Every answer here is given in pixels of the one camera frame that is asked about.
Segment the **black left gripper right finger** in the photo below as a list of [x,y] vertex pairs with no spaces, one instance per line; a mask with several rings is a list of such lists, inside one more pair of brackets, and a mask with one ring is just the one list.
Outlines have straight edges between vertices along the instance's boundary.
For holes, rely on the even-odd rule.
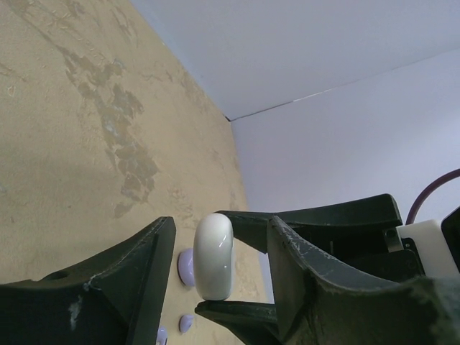
[[398,283],[351,267],[275,216],[269,259],[284,344],[458,344],[459,279]]

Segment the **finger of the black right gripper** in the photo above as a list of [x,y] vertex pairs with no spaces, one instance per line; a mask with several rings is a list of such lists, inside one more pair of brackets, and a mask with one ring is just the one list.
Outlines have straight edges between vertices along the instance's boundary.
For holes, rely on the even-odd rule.
[[195,313],[227,328],[247,345],[281,345],[275,304],[203,301]]

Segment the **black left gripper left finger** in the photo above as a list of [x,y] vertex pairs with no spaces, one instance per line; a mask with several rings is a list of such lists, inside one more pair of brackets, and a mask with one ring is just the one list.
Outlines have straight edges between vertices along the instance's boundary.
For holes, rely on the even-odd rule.
[[1,285],[2,344],[155,344],[173,218],[41,280]]

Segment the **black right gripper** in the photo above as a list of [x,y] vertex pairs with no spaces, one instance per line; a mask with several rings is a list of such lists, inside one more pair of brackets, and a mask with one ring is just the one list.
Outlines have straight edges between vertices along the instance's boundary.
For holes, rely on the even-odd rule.
[[291,227],[292,246],[315,275],[332,284],[395,284],[424,276],[414,241],[402,238],[395,199],[381,194],[345,203],[278,213],[219,211],[234,237],[267,253],[267,224]]

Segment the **white earbud charging case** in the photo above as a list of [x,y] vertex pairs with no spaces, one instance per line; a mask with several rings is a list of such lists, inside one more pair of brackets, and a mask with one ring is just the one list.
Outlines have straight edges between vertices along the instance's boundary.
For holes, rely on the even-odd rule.
[[205,216],[197,226],[193,242],[195,286],[204,300],[230,297],[234,282],[234,232],[222,213]]

